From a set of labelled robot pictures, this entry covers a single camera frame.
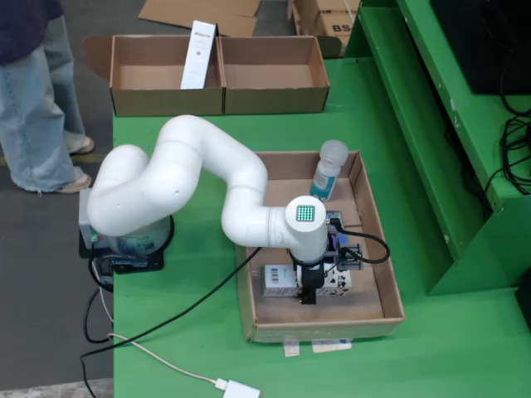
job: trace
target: dark shirt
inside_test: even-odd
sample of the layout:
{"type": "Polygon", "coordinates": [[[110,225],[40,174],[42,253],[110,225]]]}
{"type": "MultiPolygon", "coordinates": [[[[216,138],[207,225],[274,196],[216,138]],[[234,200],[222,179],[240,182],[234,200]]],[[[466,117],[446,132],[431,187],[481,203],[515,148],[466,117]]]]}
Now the dark shirt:
{"type": "Polygon", "coordinates": [[[29,56],[62,14],[59,0],[0,0],[0,66],[29,56]]]}

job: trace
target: sneaker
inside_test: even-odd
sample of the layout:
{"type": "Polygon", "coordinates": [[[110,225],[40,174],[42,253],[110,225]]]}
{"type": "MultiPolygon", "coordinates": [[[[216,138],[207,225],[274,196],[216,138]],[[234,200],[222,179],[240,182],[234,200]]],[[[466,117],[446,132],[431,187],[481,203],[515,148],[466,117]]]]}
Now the sneaker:
{"type": "Polygon", "coordinates": [[[84,155],[90,153],[94,150],[94,140],[91,137],[83,137],[83,146],[81,149],[78,149],[75,152],[72,152],[72,155],[84,155]]]}
{"type": "Polygon", "coordinates": [[[88,188],[92,183],[92,178],[88,174],[81,174],[74,182],[65,185],[63,188],[58,189],[57,193],[77,193],[82,189],[88,188]]]}

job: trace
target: green led matrix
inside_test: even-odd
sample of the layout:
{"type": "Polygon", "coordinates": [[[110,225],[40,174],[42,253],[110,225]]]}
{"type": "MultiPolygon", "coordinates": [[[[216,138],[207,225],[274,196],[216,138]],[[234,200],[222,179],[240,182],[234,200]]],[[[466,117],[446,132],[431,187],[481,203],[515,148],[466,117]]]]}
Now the green led matrix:
{"type": "Polygon", "coordinates": [[[311,222],[315,219],[315,206],[297,206],[297,221],[311,222]]]}

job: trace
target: open cardboard box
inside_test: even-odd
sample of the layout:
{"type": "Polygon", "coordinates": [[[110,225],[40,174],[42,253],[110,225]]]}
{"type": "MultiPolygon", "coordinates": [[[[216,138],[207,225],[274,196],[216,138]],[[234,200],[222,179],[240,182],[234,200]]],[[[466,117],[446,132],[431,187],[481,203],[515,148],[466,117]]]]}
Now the open cardboard box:
{"type": "Polygon", "coordinates": [[[212,47],[205,88],[180,90],[190,36],[90,36],[90,68],[110,81],[117,116],[222,114],[223,65],[212,47]]]}
{"type": "Polygon", "coordinates": [[[222,37],[225,114],[322,112],[329,79],[315,37],[222,37]]]}
{"type": "MultiPolygon", "coordinates": [[[[258,153],[258,156],[269,173],[267,206],[285,206],[294,197],[309,195],[319,152],[258,153]]],[[[332,200],[325,206],[328,211],[341,211],[346,229],[385,239],[359,152],[349,154],[332,200]]],[[[385,255],[374,240],[349,237],[349,241],[361,243],[363,255],[370,259],[385,255]]],[[[236,262],[240,264],[254,249],[237,246],[236,262]]],[[[241,318],[249,341],[381,337],[393,333],[405,319],[391,259],[352,271],[353,291],[341,297],[318,297],[316,305],[302,305],[297,298],[264,297],[266,264],[292,263],[284,249],[262,249],[238,274],[241,318]]]]}

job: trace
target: white plug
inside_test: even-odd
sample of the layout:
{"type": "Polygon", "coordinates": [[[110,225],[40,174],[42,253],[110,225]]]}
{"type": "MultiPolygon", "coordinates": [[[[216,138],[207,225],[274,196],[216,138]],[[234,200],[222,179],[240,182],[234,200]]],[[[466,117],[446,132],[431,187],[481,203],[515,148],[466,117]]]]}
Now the white plug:
{"type": "Polygon", "coordinates": [[[223,398],[259,398],[260,390],[238,383],[237,381],[225,381],[217,379],[216,388],[225,391],[223,398]]]}

